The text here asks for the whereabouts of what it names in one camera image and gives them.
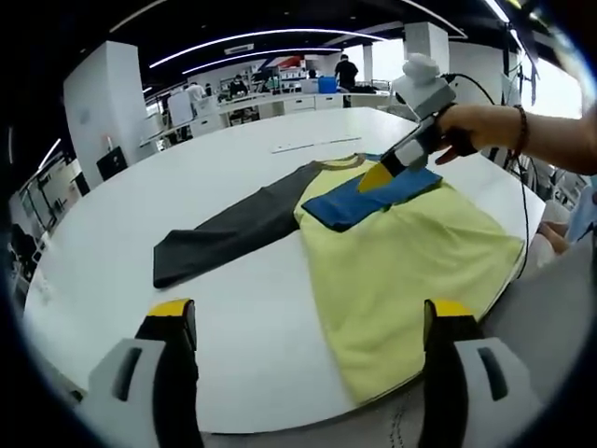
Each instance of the folded shirt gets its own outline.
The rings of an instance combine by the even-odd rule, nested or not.
[[[364,193],[357,187],[363,175],[339,185],[330,192],[312,198],[302,208],[333,231],[347,231],[378,210],[404,203],[435,188],[441,176],[427,169],[406,170],[389,184]]]

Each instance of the wrist bracelet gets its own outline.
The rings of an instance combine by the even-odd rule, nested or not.
[[[519,134],[516,146],[512,150],[513,157],[518,157],[529,143],[529,123],[524,108],[521,105],[514,105],[514,107],[521,113],[521,133]]]

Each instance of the gray sleeve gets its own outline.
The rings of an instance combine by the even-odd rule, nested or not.
[[[168,233],[154,247],[153,286],[169,287],[206,273],[297,230],[294,209],[319,172],[316,162],[301,166],[197,229]]]

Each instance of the window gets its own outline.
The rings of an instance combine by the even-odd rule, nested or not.
[[[525,57],[522,70],[526,77],[531,76],[531,62]],[[532,105],[530,82],[522,86],[521,103],[529,112],[550,117],[578,119],[582,116],[582,94],[578,82],[555,65],[540,59],[537,71],[536,101]]]
[[[404,75],[404,41],[402,39],[374,42],[373,79],[393,81]]]
[[[358,68],[358,73],[356,74],[355,80],[364,81],[365,80],[365,62],[363,59],[363,46],[357,45],[356,47],[349,47],[348,49],[344,49],[343,53],[348,56],[348,60],[356,65]]]

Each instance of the table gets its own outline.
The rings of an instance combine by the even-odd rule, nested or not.
[[[27,332],[86,388],[91,369],[135,334],[154,304],[190,297],[201,430],[273,431],[353,410],[320,329],[298,232],[165,291],[152,287],[152,249],[171,229],[196,227],[301,164],[384,152],[413,126],[367,107],[305,112],[206,134],[135,164],[79,201],[55,230],[29,290]],[[480,155],[429,167],[525,237],[517,179]],[[543,206],[527,190],[531,235]]]

